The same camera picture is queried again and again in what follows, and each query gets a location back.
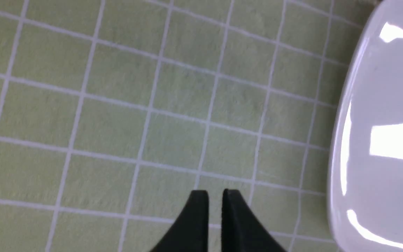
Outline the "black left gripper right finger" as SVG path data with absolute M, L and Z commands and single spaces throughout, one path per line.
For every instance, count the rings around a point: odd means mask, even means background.
M 222 252 L 284 252 L 248 207 L 239 190 L 222 195 Z

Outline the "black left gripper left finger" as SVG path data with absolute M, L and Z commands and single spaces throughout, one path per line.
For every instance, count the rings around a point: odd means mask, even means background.
M 208 206 L 208 192 L 192 190 L 175 222 L 151 251 L 208 251 Z

